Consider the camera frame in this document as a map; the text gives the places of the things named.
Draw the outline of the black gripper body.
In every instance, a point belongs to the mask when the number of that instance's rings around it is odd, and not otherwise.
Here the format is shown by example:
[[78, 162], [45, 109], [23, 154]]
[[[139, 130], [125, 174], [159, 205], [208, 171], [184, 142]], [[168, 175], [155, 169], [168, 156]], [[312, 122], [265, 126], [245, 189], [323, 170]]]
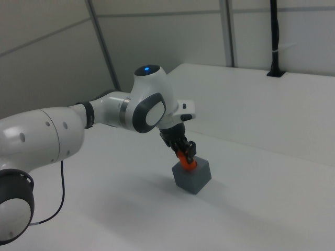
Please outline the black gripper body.
[[179, 123], [168, 129], [160, 129], [159, 131], [161, 138], [168, 147], [170, 147], [170, 141], [178, 141], [180, 149], [183, 149], [184, 142], [187, 141], [184, 123]]

